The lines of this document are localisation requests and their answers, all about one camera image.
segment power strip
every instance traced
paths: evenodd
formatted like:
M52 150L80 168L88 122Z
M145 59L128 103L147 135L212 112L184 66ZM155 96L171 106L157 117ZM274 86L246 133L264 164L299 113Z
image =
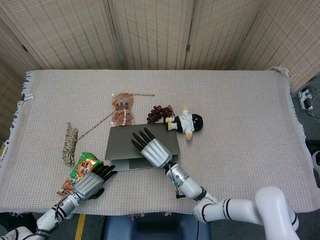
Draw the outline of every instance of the power strip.
M307 110L308 112L314 109L312 107L312 94L310 89L307 87L303 88L298 92L299 102L302 110Z

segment orange snack bag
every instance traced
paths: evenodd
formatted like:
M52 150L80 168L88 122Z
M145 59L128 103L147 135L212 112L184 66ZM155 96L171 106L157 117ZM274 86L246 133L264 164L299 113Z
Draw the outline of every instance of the orange snack bag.
M74 185L83 178L87 172L91 172L93 168L100 165L102 161L89 152L83 152L78 163L74 166L72 172L64 182L63 186L58 190L57 194L66 196L73 193Z
M112 99L113 116L112 126L128 126L135 124L132 114L134 95L132 93L119 93Z

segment blue chair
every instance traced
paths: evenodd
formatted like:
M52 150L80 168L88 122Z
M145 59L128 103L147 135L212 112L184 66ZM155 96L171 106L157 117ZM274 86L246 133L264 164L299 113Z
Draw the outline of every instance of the blue chair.
M194 215L160 212L135 218L128 215L106 216L104 240L210 240L210 225L198 222Z

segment tablecloth fringe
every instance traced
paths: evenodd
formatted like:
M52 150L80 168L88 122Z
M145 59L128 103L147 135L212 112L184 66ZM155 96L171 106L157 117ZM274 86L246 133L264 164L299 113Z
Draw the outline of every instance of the tablecloth fringe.
M298 117L297 117L297 114L296 114L296 110L295 110L295 106L294 106L294 103L292 102L292 99L291 99L290 83L291 83L291 81L294 79L294 77L296 75L293 75L293 76L290 77L290 71L287 68L282 67L282 66L272 66L272 67L268 68L268 70L277 71L278 73L280 73L280 74L282 74L282 75L287 77L287 81L288 82L287 82L286 100L287 100L287 103L288 103L288 106L289 106L289 111L292 114L293 124L298 129L298 136L305 142L306 141L306 135L305 135L304 126L298 120ZM310 152L309 152L309 150L307 148L307 145L304 145L303 151L304 151L304 153L306 155L310 155ZM312 164L311 161L309 162L309 166L311 168L313 168L313 164Z
M4 143L4 149L3 149L2 155L0 157L0 168L4 167L4 162L6 159L6 155L9 151L9 147L15 138L15 132L17 129L19 114L21 112L23 103L27 100L30 100L30 99L34 100L35 99L35 96L30 93L30 89L31 89L31 85L33 83L34 77L35 77L35 73L33 71L26 72L26 77L25 77L26 82L23 83L23 88L22 88L22 92L21 92L22 100L18 101L18 103L17 103L16 111L14 113L15 118L13 119L12 126L10 127L10 136L9 136L8 140L6 140Z

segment plush doll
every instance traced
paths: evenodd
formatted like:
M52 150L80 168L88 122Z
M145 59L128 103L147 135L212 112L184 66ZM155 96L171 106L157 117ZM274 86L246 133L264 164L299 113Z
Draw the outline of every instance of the plush doll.
M166 129L171 131L177 130L179 133L185 133L185 138L190 141L192 133L200 131L204 125L204 121L198 114L189 113L187 106L184 107L182 115L176 117L167 117L165 119Z

